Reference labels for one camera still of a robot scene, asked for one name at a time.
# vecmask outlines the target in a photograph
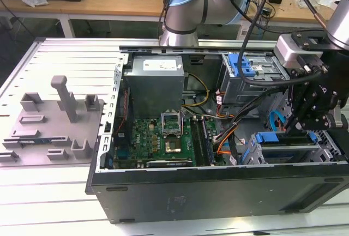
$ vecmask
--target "yellow wire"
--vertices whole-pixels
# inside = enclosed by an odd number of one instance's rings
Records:
[[[188,75],[191,75],[192,77],[196,78],[206,89],[206,97],[205,97],[205,99],[203,101],[198,102],[196,104],[186,104],[186,105],[183,105],[183,107],[197,107],[197,106],[200,106],[200,105],[204,104],[208,100],[209,89],[207,88],[206,84],[203,81],[201,81],[201,79],[199,77],[197,77],[195,74],[188,74]]]

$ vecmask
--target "paper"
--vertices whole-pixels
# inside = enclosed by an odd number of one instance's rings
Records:
[[[230,163],[231,163],[232,165],[235,166],[235,165],[237,164],[236,159],[235,159],[232,155],[230,155],[229,160],[230,160]]]
[[[22,2],[24,2],[25,4],[28,4],[31,7],[35,7],[35,6],[40,6],[40,5],[48,5],[48,1],[47,0],[22,0]]]
[[[145,60],[144,71],[177,71],[176,60]]]
[[[217,96],[217,104],[222,105],[222,97]]]
[[[323,5],[323,6],[327,6],[327,7],[331,7],[331,5],[337,0],[319,0],[317,1],[318,4]]]

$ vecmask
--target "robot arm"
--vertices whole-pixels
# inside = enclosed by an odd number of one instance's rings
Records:
[[[240,9],[246,8],[247,0],[235,2]],[[160,45],[197,46],[196,27],[199,24],[228,25],[240,18],[230,0],[170,0]]]
[[[274,53],[291,78],[314,70],[324,74],[316,81],[289,87],[292,115],[286,132],[348,129],[341,114],[349,96],[349,0],[341,0],[324,32],[281,35]]]

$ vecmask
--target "red wire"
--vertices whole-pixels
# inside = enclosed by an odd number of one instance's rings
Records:
[[[127,110],[126,110],[126,103],[127,103],[127,91],[125,90],[125,99],[124,99],[124,118],[122,119],[122,122],[119,125],[119,128],[116,130],[115,135],[118,134],[119,130],[121,129],[122,125],[124,125],[125,120],[126,120],[126,115],[127,115]]]

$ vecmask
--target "desk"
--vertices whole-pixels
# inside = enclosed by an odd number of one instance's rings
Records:
[[[68,90],[76,99],[84,94],[98,94],[108,102],[107,93],[113,81],[114,67],[92,74],[99,65],[110,65],[110,59],[98,58],[89,64],[52,61],[58,53],[70,60],[74,57],[116,57],[118,46],[134,43],[130,39],[46,39],[33,43],[13,73],[0,88],[0,140],[7,137],[21,110],[24,92],[38,92],[43,100],[58,99],[50,84],[51,76],[68,76]],[[139,45],[157,41],[142,39]],[[275,42],[250,41],[258,48],[271,48]],[[236,48],[241,41],[200,40],[200,46]],[[47,56],[38,75],[33,57]],[[52,71],[52,65],[59,71]],[[0,235],[84,235],[84,236],[193,236],[253,235],[264,231],[272,235],[349,235],[349,190],[343,191],[323,206],[308,214],[236,217],[226,219],[146,222],[111,225],[95,196],[85,194],[89,167],[0,168]]]
[[[59,19],[65,37],[74,37],[71,19],[80,20],[116,20],[116,21],[158,21],[163,8],[163,0],[82,0],[81,2],[49,1],[49,5],[29,7],[21,0],[4,0],[5,4],[18,17],[37,17]],[[283,0],[281,4],[274,4],[275,16],[270,26],[284,27],[319,27],[313,15],[307,9],[299,9],[295,0]],[[320,13],[328,20],[333,11],[320,6]],[[255,15],[255,6],[250,7],[248,15]],[[0,4],[0,16],[11,17]],[[242,39],[249,22],[241,20],[239,38]]]
[[[297,5],[297,0],[282,0],[281,4],[272,4],[275,8],[275,16],[268,23],[269,26],[283,26],[283,27],[318,27],[321,26],[315,20],[313,14],[308,8],[299,8]],[[248,16],[254,17],[256,14],[257,8],[256,5],[250,4],[248,10]],[[319,5],[318,12],[328,21],[332,14],[333,10],[329,7]],[[247,20],[241,20],[240,30],[238,34],[239,40],[242,40],[247,33],[247,30],[250,26],[250,22]]]

